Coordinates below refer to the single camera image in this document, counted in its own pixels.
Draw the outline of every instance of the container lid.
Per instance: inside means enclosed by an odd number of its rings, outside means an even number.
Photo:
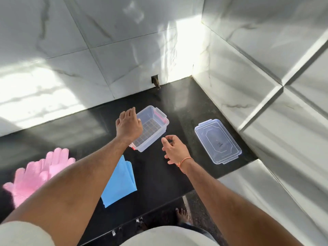
[[[198,124],[195,132],[215,164],[226,164],[241,154],[240,147],[218,119]]]

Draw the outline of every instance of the sleeve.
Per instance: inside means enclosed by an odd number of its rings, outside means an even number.
[[[55,246],[42,228],[21,221],[1,224],[0,238],[0,246]]]

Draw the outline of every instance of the clear plastic container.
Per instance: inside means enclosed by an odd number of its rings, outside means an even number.
[[[159,108],[151,105],[140,111],[137,118],[140,118],[142,122],[143,131],[142,135],[130,144],[130,147],[143,152],[166,132],[169,120]]]
[[[226,164],[241,154],[240,147],[218,119],[198,124],[195,132],[215,164]]]

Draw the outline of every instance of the blue microfiber cloth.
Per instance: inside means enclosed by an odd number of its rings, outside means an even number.
[[[132,164],[122,155],[101,195],[105,208],[136,190]]]

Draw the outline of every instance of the countertop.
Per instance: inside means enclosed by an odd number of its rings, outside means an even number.
[[[164,135],[175,134],[209,174],[222,177],[257,159],[227,119],[192,78],[184,78],[90,108],[45,124],[0,137],[0,185],[13,181],[17,168],[44,158],[57,147],[68,148],[79,160],[104,146],[116,135],[115,120],[121,111],[133,106],[140,111],[148,105],[158,107],[170,121]],[[215,165],[195,134],[195,127],[206,120],[219,119],[242,149],[235,160]],[[127,148],[137,191],[104,208],[100,199],[79,245],[93,240],[124,223],[138,218],[193,190],[191,183],[164,158],[160,139],[144,152]],[[0,221],[13,210],[10,194],[0,191]]]

